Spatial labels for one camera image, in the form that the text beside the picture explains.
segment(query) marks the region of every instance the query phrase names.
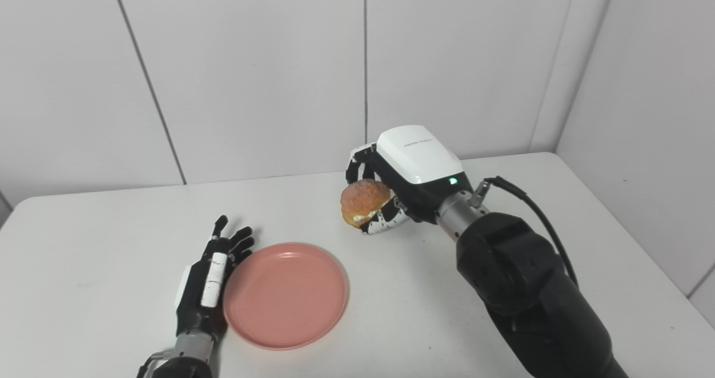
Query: white wall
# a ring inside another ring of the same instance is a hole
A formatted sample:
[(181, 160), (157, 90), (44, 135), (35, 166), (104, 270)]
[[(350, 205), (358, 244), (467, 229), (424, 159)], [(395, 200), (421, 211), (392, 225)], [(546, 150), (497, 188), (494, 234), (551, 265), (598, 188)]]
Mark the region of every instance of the white wall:
[[(715, 263), (713, 15), (612, 0), (557, 148), (685, 294)], [(715, 324), (713, 287), (693, 299)]]
[(181, 184), (116, 0), (0, 0), (0, 190)]
[(345, 167), (363, 0), (123, 0), (189, 183)]
[(552, 150), (604, 0), (122, 1), (151, 85), (118, 0), (0, 0), (11, 204), (180, 184), (170, 143), (190, 183), (341, 170), (405, 123)]

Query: pink plate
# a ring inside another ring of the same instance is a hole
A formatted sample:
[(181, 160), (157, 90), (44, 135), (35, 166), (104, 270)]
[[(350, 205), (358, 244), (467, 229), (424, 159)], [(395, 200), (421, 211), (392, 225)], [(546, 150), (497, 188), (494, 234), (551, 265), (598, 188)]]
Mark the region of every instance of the pink plate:
[(288, 350), (315, 342), (337, 324), (347, 279), (325, 251), (282, 243), (239, 264), (224, 292), (229, 326), (258, 347)]

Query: cream filling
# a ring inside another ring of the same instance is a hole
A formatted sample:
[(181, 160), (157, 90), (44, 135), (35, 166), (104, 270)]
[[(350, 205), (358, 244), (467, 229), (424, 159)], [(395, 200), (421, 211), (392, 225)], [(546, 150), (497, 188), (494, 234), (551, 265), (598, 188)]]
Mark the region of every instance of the cream filling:
[(366, 218), (367, 218), (367, 219), (370, 219), (370, 218), (372, 218), (377, 212), (378, 212), (377, 210), (373, 210), (372, 212), (368, 213), (367, 216), (364, 216), (364, 215), (356, 215), (356, 216), (353, 216), (353, 217), (352, 217), (352, 220), (353, 220), (353, 221), (362, 221), (363, 219), (366, 219)]

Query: silver metal cylinder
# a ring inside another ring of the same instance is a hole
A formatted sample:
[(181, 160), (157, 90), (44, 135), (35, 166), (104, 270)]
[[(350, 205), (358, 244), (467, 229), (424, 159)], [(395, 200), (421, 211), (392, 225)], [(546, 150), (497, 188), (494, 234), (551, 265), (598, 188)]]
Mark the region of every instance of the silver metal cylinder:
[(171, 358), (192, 357), (207, 363), (211, 358), (213, 349), (214, 340), (211, 335), (200, 331), (192, 331), (177, 337), (176, 345), (171, 352)]
[(457, 242), (467, 228), (478, 218), (489, 213), (483, 205), (469, 205), (472, 194), (462, 190), (447, 197), (437, 210), (437, 224)]

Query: robotic arm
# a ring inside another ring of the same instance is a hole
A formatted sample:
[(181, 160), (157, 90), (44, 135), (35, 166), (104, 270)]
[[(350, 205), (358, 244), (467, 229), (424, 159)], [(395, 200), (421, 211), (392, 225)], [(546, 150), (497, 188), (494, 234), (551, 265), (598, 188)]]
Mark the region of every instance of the robotic arm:
[[(151, 355), (137, 378), (212, 378), (209, 359), (228, 328), (221, 302), (224, 283), (254, 243), (248, 226), (231, 238), (222, 237), (227, 223), (225, 215), (216, 221), (201, 258), (184, 274), (174, 348)], [(152, 370), (159, 362), (164, 363)]]
[[(556, 231), (523, 190), (501, 177), (476, 190), (457, 157), (422, 126), (385, 131), (358, 147), (345, 174), (348, 184), (377, 174), (395, 198), (361, 228), (373, 234), (411, 218), (438, 224), (456, 246), (457, 271), (535, 378), (627, 378), (611, 338), (577, 286)], [(516, 216), (482, 205), (491, 185), (524, 200), (544, 222), (554, 245)]]

